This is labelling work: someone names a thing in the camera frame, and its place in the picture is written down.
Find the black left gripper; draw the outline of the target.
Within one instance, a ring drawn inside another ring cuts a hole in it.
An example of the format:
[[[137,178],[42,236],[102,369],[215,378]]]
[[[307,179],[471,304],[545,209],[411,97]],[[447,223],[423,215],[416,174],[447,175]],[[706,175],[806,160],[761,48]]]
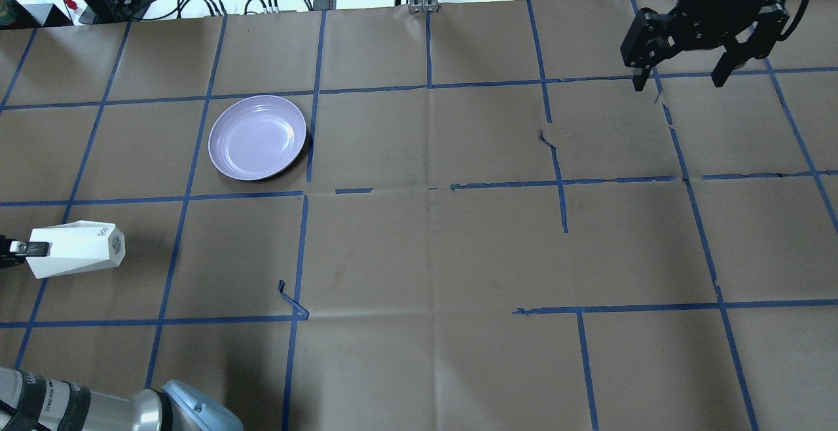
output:
[[[47,241],[12,241],[0,235],[0,269],[12,267],[13,257],[48,257],[50,243]]]

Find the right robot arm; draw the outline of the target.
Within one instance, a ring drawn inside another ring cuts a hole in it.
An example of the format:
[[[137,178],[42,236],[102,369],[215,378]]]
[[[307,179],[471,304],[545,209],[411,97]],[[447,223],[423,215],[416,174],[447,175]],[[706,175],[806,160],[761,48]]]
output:
[[[790,16],[786,0],[676,0],[667,13],[644,7],[629,26],[620,53],[637,92],[654,67],[681,52],[724,48],[710,74],[716,87],[751,59],[764,59],[796,30],[809,1]]]

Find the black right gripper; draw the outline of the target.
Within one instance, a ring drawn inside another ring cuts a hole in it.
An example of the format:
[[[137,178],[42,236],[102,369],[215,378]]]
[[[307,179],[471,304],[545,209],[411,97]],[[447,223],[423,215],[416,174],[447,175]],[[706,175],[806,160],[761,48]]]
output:
[[[724,48],[710,78],[721,88],[733,71],[750,59],[764,59],[783,35],[790,14],[779,0],[756,9],[724,5],[707,13],[674,7],[659,13],[637,11],[620,46],[623,63],[632,69],[632,87],[644,90],[651,68],[681,52]]]

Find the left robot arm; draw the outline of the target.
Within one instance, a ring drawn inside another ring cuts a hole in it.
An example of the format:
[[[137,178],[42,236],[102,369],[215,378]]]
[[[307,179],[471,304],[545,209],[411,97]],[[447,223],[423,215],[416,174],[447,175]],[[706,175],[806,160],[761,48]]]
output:
[[[233,412],[183,381],[129,398],[2,368],[3,430],[242,430]]]

